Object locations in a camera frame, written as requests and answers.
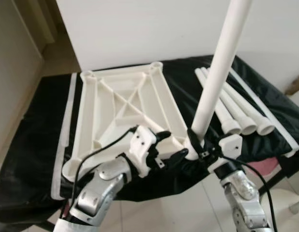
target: floor tile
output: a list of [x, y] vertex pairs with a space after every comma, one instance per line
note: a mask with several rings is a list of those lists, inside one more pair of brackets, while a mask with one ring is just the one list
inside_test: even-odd
[[48, 221], [49, 222], [52, 222], [52, 223], [54, 223], [54, 224], [56, 224], [56, 222], [57, 222], [57, 220], [58, 220], [58, 218], [59, 218], [59, 216], [60, 216], [60, 213], [61, 213], [61, 210], [60, 209], [58, 209], [49, 219], [48, 219]]
[[[288, 232], [299, 232], [299, 227], [297, 229], [294, 228], [294, 230], [290, 230], [292, 228], [292, 218], [295, 215], [289, 210], [289, 206], [299, 202], [299, 196], [287, 190], [271, 189], [271, 197], [278, 231], [286, 232], [285, 229], [281, 230], [281, 228], [286, 228], [286, 225], [288, 224]], [[265, 214], [267, 215], [270, 225], [272, 225], [269, 199], [266, 195], [264, 195], [264, 197], [262, 198], [261, 206], [264, 209]]]
[[295, 193], [299, 195], [299, 171], [288, 179], [289, 184], [294, 189]]
[[219, 225], [223, 232], [236, 231], [232, 217], [232, 210], [228, 203], [220, 180], [215, 174], [210, 174], [202, 180], [204, 189], [213, 206]]
[[28, 229], [28, 232], [46, 232], [46, 230], [41, 229], [40, 227], [37, 226], [31, 226]]
[[100, 226], [99, 232], [121, 232], [120, 201], [113, 201]]
[[202, 183], [141, 203], [122, 201], [124, 232], [221, 232]]

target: white 3d printed part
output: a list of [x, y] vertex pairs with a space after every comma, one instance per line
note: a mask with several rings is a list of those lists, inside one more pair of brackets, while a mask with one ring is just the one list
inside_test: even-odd
[[[129, 68], [82, 72], [83, 91], [71, 159], [62, 169], [75, 179], [81, 160], [138, 125], [153, 132], [171, 131], [157, 145], [159, 157], [167, 159], [182, 149], [186, 125], [162, 74], [161, 62]], [[84, 162], [79, 177], [95, 165], [114, 159], [129, 148], [132, 134]]]

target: black clamp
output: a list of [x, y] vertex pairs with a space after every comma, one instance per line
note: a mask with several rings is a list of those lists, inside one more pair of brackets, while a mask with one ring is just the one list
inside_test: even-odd
[[156, 136], [156, 143], [151, 145], [151, 147], [148, 149], [148, 156], [146, 158], [146, 164], [148, 167], [154, 170], [163, 169], [165, 167], [164, 163], [158, 158], [159, 152], [156, 149], [156, 146], [159, 142], [162, 140], [168, 138], [171, 136], [171, 132], [165, 130], [158, 132], [155, 134], [153, 131], [152, 133]]
[[208, 144], [204, 141], [204, 147], [201, 146], [200, 140], [191, 128], [187, 129], [188, 138], [196, 153], [198, 154], [199, 161], [205, 168], [215, 163], [218, 159], [221, 148], [218, 143]]

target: white strip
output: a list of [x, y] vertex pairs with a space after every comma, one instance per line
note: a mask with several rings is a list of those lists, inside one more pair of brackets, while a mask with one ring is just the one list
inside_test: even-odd
[[255, 103], [264, 112], [266, 117], [275, 125], [279, 133], [286, 139], [292, 148], [292, 151], [284, 154], [287, 158], [293, 156], [295, 152], [299, 150], [299, 145], [295, 139], [289, 134], [289, 132], [281, 125], [278, 119], [272, 114], [272, 112], [267, 108], [267, 106], [261, 101], [261, 99], [250, 89], [250, 87], [241, 79], [241, 77], [231, 68], [230, 73], [238, 81], [238, 83], [243, 87], [243, 89], [249, 94], [249, 96], [255, 101]]
[[63, 116], [59, 142], [56, 152], [56, 159], [54, 164], [53, 171], [53, 180], [52, 180], [52, 188], [51, 188], [51, 197], [54, 200], [63, 200], [60, 196], [60, 186], [61, 186], [61, 169], [64, 159], [64, 151], [65, 148], [69, 145], [69, 134], [70, 134], [70, 125], [71, 125], [71, 116], [74, 102], [74, 93], [76, 87], [76, 77], [77, 73], [72, 73], [70, 88], [68, 93], [68, 100], [66, 104], [66, 109]]

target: white pipe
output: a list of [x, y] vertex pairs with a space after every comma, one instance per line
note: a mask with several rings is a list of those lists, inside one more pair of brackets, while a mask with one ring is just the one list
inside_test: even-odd
[[287, 158], [293, 156], [295, 152], [299, 150], [299, 145], [295, 139], [290, 135], [290, 133], [281, 125], [275, 115], [267, 108], [267, 106], [261, 101], [261, 99], [250, 89], [250, 87], [243, 81], [243, 79], [231, 68], [230, 74], [237, 80], [237, 82], [243, 87], [243, 89], [249, 94], [249, 96], [254, 100], [254, 102], [260, 107], [265, 116], [274, 124], [275, 128], [279, 133], [287, 140], [291, 151], [285, 153], [284, 156]]
[[230, 95], [230, 97], [241, 107], [241, 109], [250, 116], [257, 124], [257, 133], [259, 135], [267, 135], [271, 133], [275, 126], [267, 117], [264, 117], [258, 110], [256, 110], [241, 94], [232, 88], [228, 83], [223, 85], [223, 89]]
[[[248, 16], [252, 0], [231, 0], [228, 7], [221, 34], [208, 75], [206, 87], [203, 90], [191, 129], [202, 141], [214, 114], [214, 108], [219, 98], [222, 85], [226, 81], [229, 69], [234, 60], [238, 41]], [[198, 159], [189, 139], [185, 141], [189, 153], [188, 160]]]
[[[208, 76], [208, 70], [206, 68], [201, 68], [201, 71], [204, 73], [205, 77]], [[236, 102], [223, 89], [220, 93], [220, 99], [233, 118], [237, 120], [241, 126], [243, 135], [249, 135], [256, 131], [256, 123], [243, 112], [238, 104], [236, 104]]]
[[[205, 74], [201, 71], [201, 69], [195, 69], [195, 73], [198, 77], [199, 82], [201, 85], [205, 86], [206, 83], [206, 77]], [[225, 105], [221, 102], [221, 100], [218, 98], [216, 107], [215, 107], [215, 113], [221, 122], [221, 129], [224, 134], [240, 134], [242, 129], [238, 122], [234, 120], [229, 113], [229, 111], [226, 109]]]

